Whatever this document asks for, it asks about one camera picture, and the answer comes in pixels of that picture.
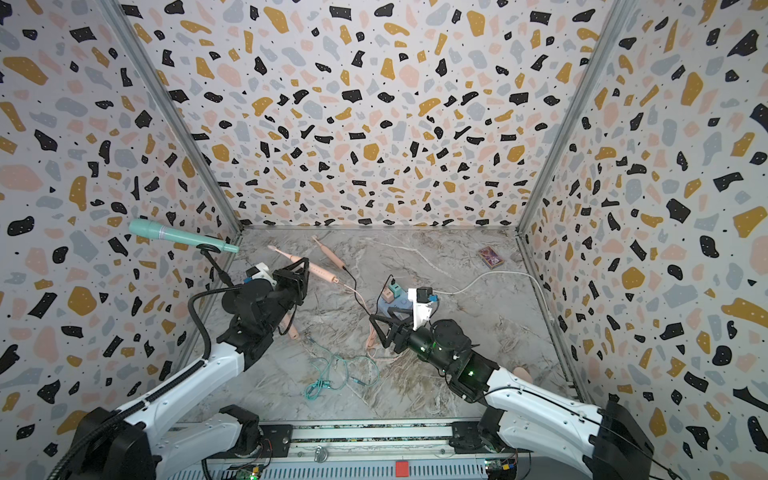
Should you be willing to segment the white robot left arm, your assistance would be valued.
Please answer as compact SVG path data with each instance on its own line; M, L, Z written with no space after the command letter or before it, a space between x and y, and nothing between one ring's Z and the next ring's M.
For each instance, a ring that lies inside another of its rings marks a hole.
M192 427L174 427L201 400L260 360L276 335L288 332L309 280L310 262L300 258L217 289L233 315L225 332L211 338L203 330L201 356L147 394L112 411L98 407L88 413L50 478L165 479L220 452L244 458L262 452L258 415L237 405Z

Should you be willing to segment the teal plug adapter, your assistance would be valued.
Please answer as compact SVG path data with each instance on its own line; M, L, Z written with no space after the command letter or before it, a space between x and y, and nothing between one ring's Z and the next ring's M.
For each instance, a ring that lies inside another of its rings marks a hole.
M389 289L391 290L395 298L398 298L403 294L403 289L400 287L399 284L391 284L389 286Z

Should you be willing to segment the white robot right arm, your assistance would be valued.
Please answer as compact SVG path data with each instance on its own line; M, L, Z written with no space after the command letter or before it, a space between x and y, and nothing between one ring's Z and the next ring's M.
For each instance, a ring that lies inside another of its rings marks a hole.
M523 450L542 454L592 479L647 479L654 448L628 410L554 394L476 352L452 319L414 327L404 310L372 315L371 326L385 348L411 351L436 368L449 390L484 407L471 433L458 433L458 451Z

